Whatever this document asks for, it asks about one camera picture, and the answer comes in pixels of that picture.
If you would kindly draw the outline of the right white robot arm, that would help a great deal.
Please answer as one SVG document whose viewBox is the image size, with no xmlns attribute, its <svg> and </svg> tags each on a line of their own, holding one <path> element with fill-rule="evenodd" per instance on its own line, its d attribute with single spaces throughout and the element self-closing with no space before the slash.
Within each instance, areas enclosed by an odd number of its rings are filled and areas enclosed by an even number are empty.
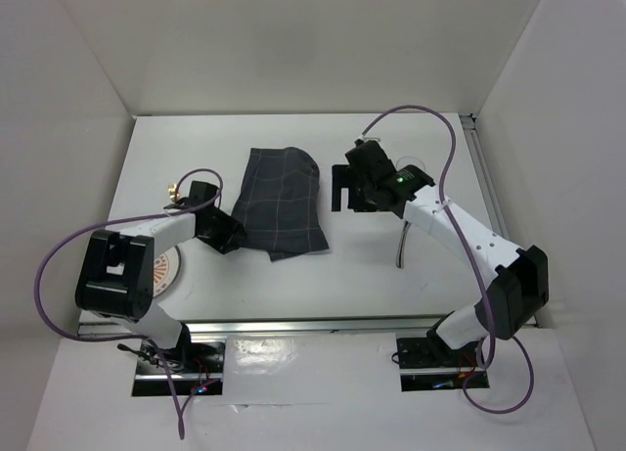
<svg viewBox="0 0 626 451">
<path fill-rule="evenodd" d="M 450 364 L 462 348 L 489 334 L 509 340 L 547 304 L 548 258 L 541 249 L 502 238 L 453 203 L 420 168 L 396 168 L 376 141 L 357 141 L 346 159 L 332 168 L 334 211 L 346 189 L 349 209 L 394 213 L 450 250 L 485 288 L 476 304 L 452 312 L 427 332 L 431 361 Z"/>
</svg>

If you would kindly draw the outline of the dark checked cloth placemat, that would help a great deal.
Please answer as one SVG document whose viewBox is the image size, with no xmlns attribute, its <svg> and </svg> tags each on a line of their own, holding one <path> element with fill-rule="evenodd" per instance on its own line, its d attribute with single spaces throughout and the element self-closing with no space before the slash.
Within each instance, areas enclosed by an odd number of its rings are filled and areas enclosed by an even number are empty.
<svg viewBox="0 0 626 451">
<path fill-rule="evenodd" d="M 300 148 L 252 148 L 232 211 L 246 231 L 244 247 L 273 262 L 328 250 L 319 192 L 319 166 Z"/>
</svg>

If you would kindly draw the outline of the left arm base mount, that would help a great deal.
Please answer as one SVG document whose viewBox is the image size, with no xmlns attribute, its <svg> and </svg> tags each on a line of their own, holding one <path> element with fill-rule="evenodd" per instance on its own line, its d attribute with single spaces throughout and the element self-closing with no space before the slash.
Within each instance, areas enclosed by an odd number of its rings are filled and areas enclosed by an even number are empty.
<svg viewBox="0 0 626 451">
<path fill-rule="evenodd" d="M 117 349 L 132 354 L 137 359 L 133 397 L 161 397 L 170 394 L 162 362 L 149 344 L 143 342 L 140 347 L 129 347 L 119 343 Z M 221 395 L 225 353 L 224 341 L 209 341 L 192 343 L 185 360 L 173 360 L 171 355 L 166 355 L 176 394 L 187 396 L 195 391 L 199 396 Z"/>
</svg>

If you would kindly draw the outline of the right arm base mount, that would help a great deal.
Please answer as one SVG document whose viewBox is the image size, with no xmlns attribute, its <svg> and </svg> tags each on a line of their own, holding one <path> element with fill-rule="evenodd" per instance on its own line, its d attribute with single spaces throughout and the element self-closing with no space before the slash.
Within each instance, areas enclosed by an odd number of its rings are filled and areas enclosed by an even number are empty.
<svg viewBox="0 0 626 451">
<path fill-rule="evenodd" d="M 489 388 L 484 370 L 477 366 L 477 342 L 437 357 L 429 350 L 427 338 L 398 338 L 391 361 L 399 367 L 403 392 L 461 389 L 473 377 L 469 388 Z"/>
</svg>

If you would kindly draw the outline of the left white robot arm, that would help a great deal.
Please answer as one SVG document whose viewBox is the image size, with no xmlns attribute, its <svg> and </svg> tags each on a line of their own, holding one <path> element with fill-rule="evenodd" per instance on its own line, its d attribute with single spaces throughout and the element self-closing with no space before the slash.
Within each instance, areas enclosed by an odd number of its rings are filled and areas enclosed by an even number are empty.
<svg viewBox="0 0 626 451">
<path fill-rule="evenodd" d="M 244 226 L 217 208 L 218 197 L 218 187 L 194 181 L 186 197 L 168 206 L 180 216 L 151 217 L 121 231 L 94 232 L 78 278 L 76 306 L 152 340 L 159 362 L 172 372 L 189 367 L 194 347 L 187 325 L 154 303 L 154 262 L 193 239 L 221 254 L 243 246 Z"/>
</svg>

